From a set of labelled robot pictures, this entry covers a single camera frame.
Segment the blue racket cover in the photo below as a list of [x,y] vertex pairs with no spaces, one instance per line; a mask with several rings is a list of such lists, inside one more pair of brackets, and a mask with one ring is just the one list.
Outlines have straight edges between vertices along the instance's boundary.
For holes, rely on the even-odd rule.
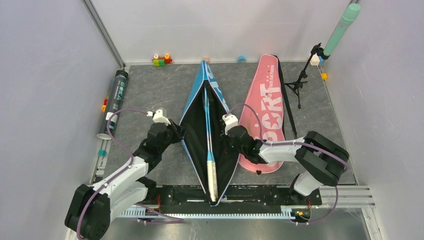
[[186,130],[181,143],[212,206],[220,203],[238,165],[238,152],[225,152],[222,140],[222,116],[229,110],[209,63],[201,61],[179,125]]

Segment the black shuttlecock tube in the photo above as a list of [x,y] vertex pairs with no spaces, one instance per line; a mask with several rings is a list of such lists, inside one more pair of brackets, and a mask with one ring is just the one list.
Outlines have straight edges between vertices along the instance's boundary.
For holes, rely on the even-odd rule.
[[126,89],[128,87],[129,74],[124,70],[117,70],[115,77],[112,81],[107,103],[103,108],[103,116],[100,122],[99,131],[97,137],[101,140],[111,140],[112,138],[108,134],[108,129],[112,135],[115,134],[117,128],[119,114],[111,116],[122,108]]

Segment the pink racket cover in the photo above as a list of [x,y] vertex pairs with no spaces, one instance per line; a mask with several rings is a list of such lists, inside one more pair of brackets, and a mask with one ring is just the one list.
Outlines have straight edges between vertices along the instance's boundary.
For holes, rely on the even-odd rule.
[[[245,103],[254,109],[252,112],[244,106],[239,124],[244,126],[248,134],[255,140],[282,142],[285,140],[284,100],[279,76],[279,61],[276,56],[264,54],[260,57],[253,80],[250,84]],[[259,155],[270,160],[266,164],[254,164],[243,155],[239,156],[239,164],[245,170],[256,174],[269,174],[277,171],[285,161],[294,162],[296,145],[264,145]]]

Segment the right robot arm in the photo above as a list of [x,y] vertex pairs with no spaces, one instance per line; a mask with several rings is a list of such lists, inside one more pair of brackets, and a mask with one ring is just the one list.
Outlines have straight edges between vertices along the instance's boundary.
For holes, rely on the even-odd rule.
[[231,148],[254,165],[273,162],[298,162],[305,171],[291,183],[289,199],[302,204],[321,186],[335,187],[341,175],[349,170],[349,153],[316,131],[305,137],[286,141],[254,139],[244,126],[226,132]]

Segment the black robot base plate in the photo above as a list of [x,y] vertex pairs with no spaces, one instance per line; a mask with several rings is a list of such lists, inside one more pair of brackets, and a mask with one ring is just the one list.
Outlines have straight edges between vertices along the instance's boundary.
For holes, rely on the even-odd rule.
[[217,206],[212,206],[199,185],[162,185],[141,201],[164,214],[277,214],[281,207],[321,206],[318,189],[295,197],[283,185],[230,185]]

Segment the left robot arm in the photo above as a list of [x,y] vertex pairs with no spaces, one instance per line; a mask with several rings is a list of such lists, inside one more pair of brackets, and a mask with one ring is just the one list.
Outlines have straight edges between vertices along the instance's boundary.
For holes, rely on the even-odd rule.
[[156,183],[146,175],[162,160],[169,145],[179,143],[186,129],[175,123],[153,123],[129,160],[105,179],[76,188],[64,225],[84,240],[99,240],[112,221],[126,209],[157,198]]

